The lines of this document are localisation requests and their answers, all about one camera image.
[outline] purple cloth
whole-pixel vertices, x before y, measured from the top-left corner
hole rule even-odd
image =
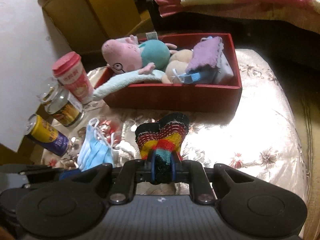
[[[199,42],[194,48],[192,59],[186,68],[186,73],[199,71],[200,68],[209,65],[215,68],[218,58],[221,58],[223,43],[221,37],[214,37],[206,41]]]

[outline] glass jar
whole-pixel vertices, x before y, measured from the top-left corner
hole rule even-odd
[[[53,77],[46,79],[37,95],[46,112],[63,126],[77,126],[84,116],[82,104]]]

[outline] storage box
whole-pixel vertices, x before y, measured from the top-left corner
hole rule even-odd
[[[228,86],[140,83],[109,94],[104,101],[110,107],[119,108],[234,114],[241,97],[242,85],[235,48],[229,33],[170,34],[159,36],[159,40],[175,44],[179,48],[193,49],[201,38],[208,36],[220,36],[223,40],[223,52],[234,73]],[[113,71],[107,69],[95,88],[105,83],[112,75]]]

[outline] white board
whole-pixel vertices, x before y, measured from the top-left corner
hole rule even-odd
[[[38,0],[0,0],[1,144],[18,150],[26,121],[39,106],[39,83],[69,51]]]

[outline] plush toy eye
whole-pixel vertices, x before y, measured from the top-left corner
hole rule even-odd
[[[122,64],[120,64],[120,63],[114,63],[112,67],[115,70],[122,70]]]

